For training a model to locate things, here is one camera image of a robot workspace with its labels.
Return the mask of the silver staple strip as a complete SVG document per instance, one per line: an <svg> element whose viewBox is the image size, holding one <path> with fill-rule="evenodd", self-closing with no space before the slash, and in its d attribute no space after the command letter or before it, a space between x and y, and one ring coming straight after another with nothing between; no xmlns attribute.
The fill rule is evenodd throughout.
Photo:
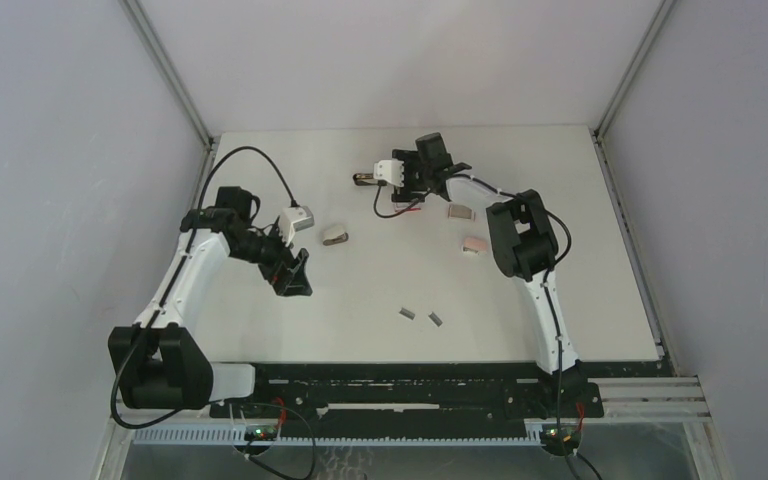
<svg viewBox="0 0 768 480"><path fill-rule="evenodd" d="M416 314L404 307L402 307L399 310L399 314L407 319L414 320L416 318Z"/></svg>
<svg viewBox="0 0 768 480"><path fill-rule="evenodd" d="M442 319L435 312L430 312L428 317L437 327L441 327L443 325Z"/></svg>

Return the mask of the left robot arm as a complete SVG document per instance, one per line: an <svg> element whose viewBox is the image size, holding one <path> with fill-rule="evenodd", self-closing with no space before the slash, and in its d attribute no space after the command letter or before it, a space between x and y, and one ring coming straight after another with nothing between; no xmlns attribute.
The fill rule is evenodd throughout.
<svg viewBox="0 0 768 480"><path fill-rule="evenodd" d="M293 251L295 235L314 224L309 208L292 203L272 229L253 224L260 200L222 187L213 206L182 219L175 257L154 297L129 327L116 327L108 350L116 378L113 400L130 409L197 410L232 399L250 417L271 407L271 388L250 364L211 360L192 331L219 267L228 259L257 266L281 297L309 296L309 254Z"/></svg>

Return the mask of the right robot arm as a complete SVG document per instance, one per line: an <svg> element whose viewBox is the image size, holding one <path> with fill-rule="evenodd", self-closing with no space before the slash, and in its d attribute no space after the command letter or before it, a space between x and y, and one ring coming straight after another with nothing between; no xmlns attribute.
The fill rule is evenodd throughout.
<svg viewBox="0 0 768 480"><path fill-rule="evenodd" d="M415 145L414 150L396 149L389 159L377 161L374 181L380 187L393 187L397 200L407 201L411 208L436 195L484 213L497 268L505 277L518 280L534 311L536 363L553 378L538 388L539 406L549 415L565 415L576 405L578 393L562 376L583 375L556 284L556 268L571 250L569 228L545 207L537 191L508 192L470 174L470 165L453 161L441 134L422 136Z"/></svg>

